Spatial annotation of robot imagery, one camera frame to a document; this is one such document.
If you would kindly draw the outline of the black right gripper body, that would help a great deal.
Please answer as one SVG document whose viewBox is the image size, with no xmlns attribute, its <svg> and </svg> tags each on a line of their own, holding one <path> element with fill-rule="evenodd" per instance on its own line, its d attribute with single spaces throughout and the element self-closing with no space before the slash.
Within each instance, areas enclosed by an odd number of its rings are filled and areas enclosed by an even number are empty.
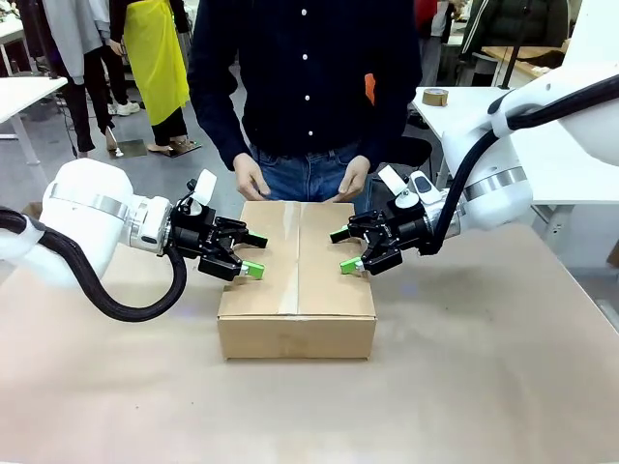
<svg viewBox="0 0 619 464">
<path fill-rule="evenodd" d="M 424 206 L 400 208 L 387 205 L 382 214 L 390 232 L 385 245 L 387 251 L 402 252 L 416 248 L 425 253 L 428 250 L 433 232 Z"/>
</svg>

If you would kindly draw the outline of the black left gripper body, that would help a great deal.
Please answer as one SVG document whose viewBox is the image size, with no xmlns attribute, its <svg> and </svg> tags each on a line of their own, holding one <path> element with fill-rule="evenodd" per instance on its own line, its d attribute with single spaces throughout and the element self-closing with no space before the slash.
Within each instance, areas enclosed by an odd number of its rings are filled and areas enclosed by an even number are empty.
<svg viewBox="0 0 619 464">
<path fill-rule="evenodd" d="M 226 218 L 198 201 L 179 201 L 170 215 L 169 256 L 204 261 L 225 261 L 220 244 Z"/>
</svg>

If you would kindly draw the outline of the person's left hand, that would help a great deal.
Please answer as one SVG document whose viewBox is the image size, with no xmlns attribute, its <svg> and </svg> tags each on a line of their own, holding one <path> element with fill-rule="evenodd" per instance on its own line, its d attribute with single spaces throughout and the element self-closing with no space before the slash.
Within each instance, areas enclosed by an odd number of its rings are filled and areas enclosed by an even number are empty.
<svg viewBox="0 0 619 464">
<path fill-rule="evenodd" d="M 337 202 L 356 198 L 365 188 L 370 162 L 366 157 L 357 156 L 346 166 L 344 176 L 339 184 Z"/>
</svg>

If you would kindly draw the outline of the person's right hand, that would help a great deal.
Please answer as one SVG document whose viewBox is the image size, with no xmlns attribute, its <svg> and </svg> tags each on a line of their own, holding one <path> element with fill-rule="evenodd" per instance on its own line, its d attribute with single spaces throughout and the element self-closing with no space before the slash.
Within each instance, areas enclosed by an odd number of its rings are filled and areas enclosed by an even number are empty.
<svg viewBox="0 0 619 464">
<path fill-rule="evenodd" d="M 247 153 L 233 160 L 237 190 L 250 201 L 264 201 L 271 194 L 258 163 Z"/>
</svg>

